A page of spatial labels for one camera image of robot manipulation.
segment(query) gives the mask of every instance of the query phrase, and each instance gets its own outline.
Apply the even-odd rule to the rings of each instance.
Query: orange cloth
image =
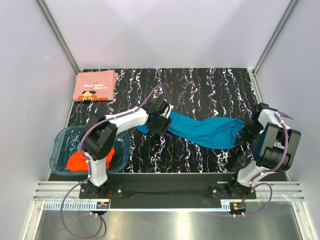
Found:
[[[115,154],[115,149],[111,148],[111,151],[105,158],[105,169],[109,170],[110,168],[110,162],[112,160],[112,157]],[[79,151],[76,151],[68,160],[66,164],[66,168],[70,170],[71,172],[87,172],[88,171],[88,164],[86,163],[86,158],[80,155]]]

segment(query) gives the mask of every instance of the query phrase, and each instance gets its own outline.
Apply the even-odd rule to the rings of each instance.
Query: teal fabric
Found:
[[[172,118],[170,132],[210,149],[234,148],[237,132],[244,127],[244,122],[238,118],[209,117],[200,121],[174,111],[169,117]],[[146,125],[136,129],[144,134],[149,132]]]

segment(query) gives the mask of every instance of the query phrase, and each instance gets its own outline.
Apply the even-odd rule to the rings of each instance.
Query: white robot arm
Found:
[[[253,151],[254,161],[236,172],[223,191],[231,198],[238,198],[249,194],[252,186],[266,175],[288,170],[293,163],[300,137],[299,131],[290,128],[280,119],[278,110],[264,103],[257,105],[252,122],[237,133],[236,140],[236,146],[258,140]]]
[[[83,149],[91,167],[92,175],[89,177],[93,185],[100,187],[108,179],[105,157],[110,152],[117,134],[147,124],[152,133],[163,136],[171,123],[169,115],[172,108],[165,100],[157,98],[141,108],[135,107],[115,115],[91,117],[81,138],[97,123],[111,119],[96,127],[83,142]]]

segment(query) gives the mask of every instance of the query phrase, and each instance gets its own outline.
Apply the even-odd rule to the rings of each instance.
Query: metal floor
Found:
[[[261,208],[247,203],[247,212]],[[75,221],[83,211],[65,211],[65,222],[81,236],[93,235],[100,223],[91,216]],[[219,217],[210,212],[115,212],[103,215],[107,231],[101,240],[301,240],[293,207],[288,202],[272,202],[256,216]],[[36,240],[73,240],[61,224],[59,211],[44,211]]]

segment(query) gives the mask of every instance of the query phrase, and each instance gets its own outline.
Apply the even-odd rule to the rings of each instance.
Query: transparent storage bin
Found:
[[[85,129],[82,126],[69,126],[61,130],[54,140],[54,147],[50,157],[50,168],[58,175],[77,176],[88,175],[87,171],[70,171],[67,169],[69,158],[78,150],[79,138]],[[119,133],[113,142],[115,154],[110,163],[107,173],[122,171],[130,157],[130,138],[127,131]]]

